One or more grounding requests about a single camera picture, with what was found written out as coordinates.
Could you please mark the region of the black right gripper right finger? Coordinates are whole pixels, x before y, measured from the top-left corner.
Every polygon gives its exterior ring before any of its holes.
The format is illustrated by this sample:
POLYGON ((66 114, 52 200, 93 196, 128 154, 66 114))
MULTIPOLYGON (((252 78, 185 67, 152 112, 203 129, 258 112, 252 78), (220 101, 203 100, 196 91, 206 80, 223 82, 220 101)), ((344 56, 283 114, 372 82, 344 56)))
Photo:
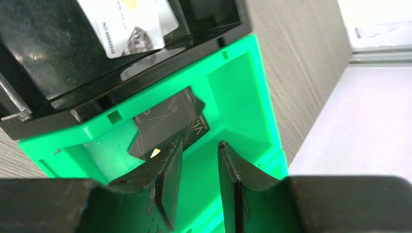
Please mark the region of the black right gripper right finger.
POLYGON ((218 145, 228 233, 409 233, 412 186, 396 176, 287 176, 278 180, 218 145))

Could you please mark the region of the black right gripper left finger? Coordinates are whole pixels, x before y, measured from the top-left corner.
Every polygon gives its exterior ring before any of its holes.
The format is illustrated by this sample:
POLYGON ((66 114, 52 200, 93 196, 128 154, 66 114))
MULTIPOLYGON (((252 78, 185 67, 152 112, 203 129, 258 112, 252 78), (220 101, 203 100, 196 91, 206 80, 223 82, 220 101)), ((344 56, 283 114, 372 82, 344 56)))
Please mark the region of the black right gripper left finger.
POLYGON ((175 229, 183 145, 177 137, 130 172, 92 179, 2 179, 3 233, 170 233, 175 229))

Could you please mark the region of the dark credit card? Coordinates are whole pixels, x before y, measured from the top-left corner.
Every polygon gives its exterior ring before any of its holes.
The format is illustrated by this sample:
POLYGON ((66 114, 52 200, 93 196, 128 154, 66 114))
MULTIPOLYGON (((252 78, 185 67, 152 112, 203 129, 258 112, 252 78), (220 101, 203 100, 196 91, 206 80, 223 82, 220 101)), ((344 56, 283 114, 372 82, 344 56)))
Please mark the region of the dark credit card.
POLYGON ((187 87, 137 115, 138 134, 129 155, 146 161, 176 137, 182 139, 186 150, 210 130, 203 115, 205 105, 187 87))

